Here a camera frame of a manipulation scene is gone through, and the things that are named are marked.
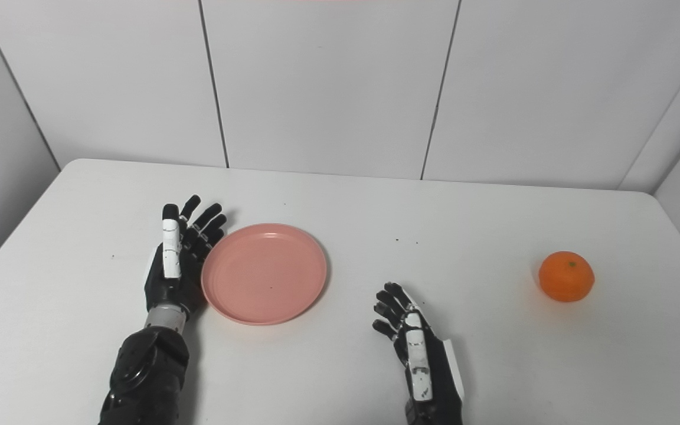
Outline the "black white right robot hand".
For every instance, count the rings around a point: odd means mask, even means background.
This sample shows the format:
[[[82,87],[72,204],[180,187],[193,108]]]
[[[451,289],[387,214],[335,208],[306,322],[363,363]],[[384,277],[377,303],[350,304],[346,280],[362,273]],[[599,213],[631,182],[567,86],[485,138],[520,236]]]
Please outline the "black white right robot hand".
[[[431,328],[402,285],[387,282],[376,293],[372,327],[388,337],[404,366],[408,424],[462,424],[465,391],[451,341]]]

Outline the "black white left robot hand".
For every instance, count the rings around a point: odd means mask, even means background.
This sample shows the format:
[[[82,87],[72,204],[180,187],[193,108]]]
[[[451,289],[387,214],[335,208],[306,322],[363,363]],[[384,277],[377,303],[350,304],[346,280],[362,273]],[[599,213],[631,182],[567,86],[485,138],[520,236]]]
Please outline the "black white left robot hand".
[[[162,241],[157,247],[144,285],[146,308],[178,307],[190,319],[203,306],[202,269],[207,257],[225,235],[227,216],[220,204],[211,204],[197,218],[197,195],[179,208],[165,204]]]

